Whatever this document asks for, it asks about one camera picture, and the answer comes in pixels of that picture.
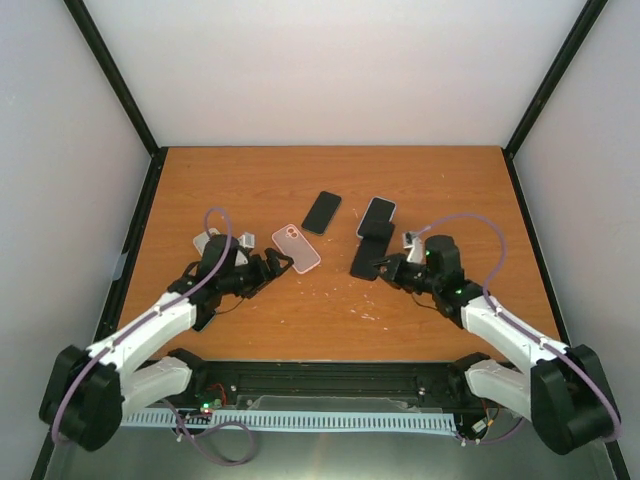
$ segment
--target smartphone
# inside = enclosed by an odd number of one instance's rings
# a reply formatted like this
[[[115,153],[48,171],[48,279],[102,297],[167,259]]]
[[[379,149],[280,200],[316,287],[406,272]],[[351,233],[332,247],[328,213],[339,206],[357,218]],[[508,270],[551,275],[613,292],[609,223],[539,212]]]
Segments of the smartphone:
[[[373,266],[373,261],[386,255],[395,225],[391,222],[374,222],[370,225],[371,229],[362,229],[364,236],[356,250],[349,274],[373,282],[378,278],[378,270]]]
[[[356,235],[358,238],[362,238],[362,231],[367,230],[372,222],[390,222],[394,213],[396,213],[395,203],[386,198],[373,197],[362,220],[360,220]]]
[[[334,193],[320,192],[316,201],[313,202],[311,210],[302,221],[302,229],[316,235],[324,235],[331,219],[338,210],[342,198]]]

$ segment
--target white panel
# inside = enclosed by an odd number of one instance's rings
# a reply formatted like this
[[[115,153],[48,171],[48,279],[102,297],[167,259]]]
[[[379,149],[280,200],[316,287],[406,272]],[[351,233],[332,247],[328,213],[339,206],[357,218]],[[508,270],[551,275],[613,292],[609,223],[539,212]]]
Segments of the white panel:
[[[89,0],[163,145],[506,145],[584,0]]]
[[[148,156],[62,1],[0,15],[0,478],[29,478],[57,353],[95,331]]]
[[[609,2],[516,158],[574,343],[600,355],[640,478],[640,2]]]

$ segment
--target white phone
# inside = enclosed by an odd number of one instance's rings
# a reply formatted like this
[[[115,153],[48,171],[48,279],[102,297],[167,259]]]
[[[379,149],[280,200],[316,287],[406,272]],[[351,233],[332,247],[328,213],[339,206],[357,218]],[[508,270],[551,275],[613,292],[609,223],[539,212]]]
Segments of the white phone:
[[[396,213],[395,203],[386,198],[373,197],[369,201],[369,206],[362,220],[360,220],[356,235],[358,238],[362,238],[362,231],[365,230],[366,226],[371,222],[390,222],[393,219],[394,213]]]

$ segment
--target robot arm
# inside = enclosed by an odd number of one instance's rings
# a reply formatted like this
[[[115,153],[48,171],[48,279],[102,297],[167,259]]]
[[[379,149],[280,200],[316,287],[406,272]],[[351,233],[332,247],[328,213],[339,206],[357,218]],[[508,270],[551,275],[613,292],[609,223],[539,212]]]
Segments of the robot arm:
[[[40,406],[41,420],[53,424],[64,397],[83,370],[85,376],[61,414],[59,430],[88,451],[107,443],[130,414],[167,396],[203,388],[206,378],[199,375],[203,362],[184,350],[174,350],[159,362],[138,368],[176,335],[206,327],[223,295],[252,298],[293,265],[293,259],[271,248],[265,251],[266,260],[250,255],[252,245],[232,238],[221,268],[202,288],[189,294],[219,262],[226,241],[226,235],[214,235],[200,262],[189,265],[168,291],[130,324],[85,350],[74,346],[63,350]],[[160,308],[172,302],[176,303]],[[90,364],[93,367],[86,371]]]
[[[469,355],[454,363],[452,375],[457,378],[450,383],[458,391],[450,392],[452,395],[460,398],[470,393],[511,409],[531,421],[542,441],[559,454],[612,430],[612,419],[592,389],[545,346],[564,354],[586,373],[619,417],[593,350],[584,345],[571,348],[548,338],[508,313],[495,297],[485,297],[480,285],[465,278],[460,251],[451,237],[433,236],[423,245],[409,232],[403,243],[406,256],[390,255],[374,263],[380,277],[396,289],[431,294],[444,317],[487,341],[517,369],[484,354]],[[500,313],[508,315],[511,323]]]

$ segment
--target pink phone case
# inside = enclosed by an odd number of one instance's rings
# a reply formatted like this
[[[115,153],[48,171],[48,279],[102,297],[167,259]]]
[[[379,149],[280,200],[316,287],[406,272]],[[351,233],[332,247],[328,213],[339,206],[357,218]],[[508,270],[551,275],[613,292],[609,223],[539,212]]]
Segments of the pink phone case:
[[[293,269],[296,272],[307,273],[320,264],[320,255],[295,225],[285,225],[274,232],[271,239],[282,253],[293,258]]]

